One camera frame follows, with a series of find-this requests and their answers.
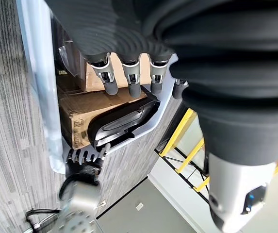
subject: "brown cardboard box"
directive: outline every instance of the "brown cardboard box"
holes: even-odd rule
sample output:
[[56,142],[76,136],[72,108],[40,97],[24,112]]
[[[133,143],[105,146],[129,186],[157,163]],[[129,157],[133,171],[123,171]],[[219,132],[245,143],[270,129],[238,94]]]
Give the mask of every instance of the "brown cardboard box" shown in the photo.
[[90,142],[86,131],[94,117],[144,97],[146,94],[141,92],[139,98],[132,98],[127,88],[120,88],[114,96],[107,95],[104,91],[59,96],[62,134],[75,150],[88,146]]
[[[127,79],[124,75],[123,66],[115,53],[111,53],[111,62],[114,69],[118,88],[128,87]],[[100,78],[96,75],[91,65],[85,64],[85,71],[81,75],[73,77],[74,82],[81,88],[82,91],[92,92],[104,90],[104,86]],[[140,58],[140,84],[150,84],[149,75],[149,58],[146,53],[143,53]]]

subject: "robotic hand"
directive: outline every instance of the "robotic hand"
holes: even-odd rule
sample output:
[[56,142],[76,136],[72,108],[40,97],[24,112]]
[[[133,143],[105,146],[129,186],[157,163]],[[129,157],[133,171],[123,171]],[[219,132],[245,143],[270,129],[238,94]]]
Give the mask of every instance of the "robotic hand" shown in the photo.
[[278,162],[278,0],[46,2],[91,64],[109,52],[150,54],[160,72],[153,92],[178,55],[170,72],[187,81],[183,101],[199,117],[211,216],[223,232],[242,228],[261,209]]

